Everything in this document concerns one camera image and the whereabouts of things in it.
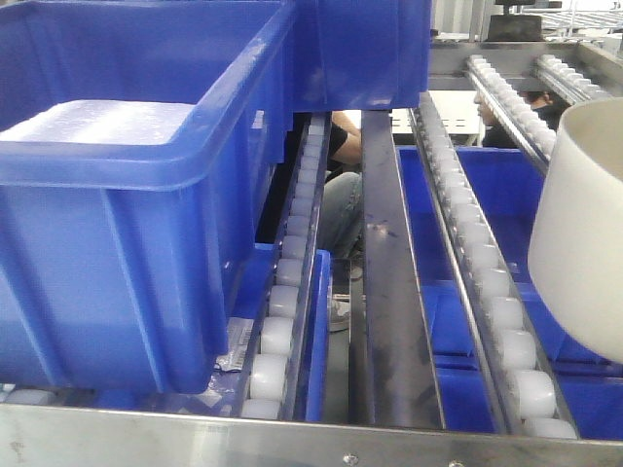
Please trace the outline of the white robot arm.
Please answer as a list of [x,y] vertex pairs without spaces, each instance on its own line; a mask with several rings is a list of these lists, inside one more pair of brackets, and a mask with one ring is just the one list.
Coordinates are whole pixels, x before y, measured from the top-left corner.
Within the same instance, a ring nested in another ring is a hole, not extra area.
[[531,233],[532,282],[579,343],[622,360],[622,100],[563,114]]

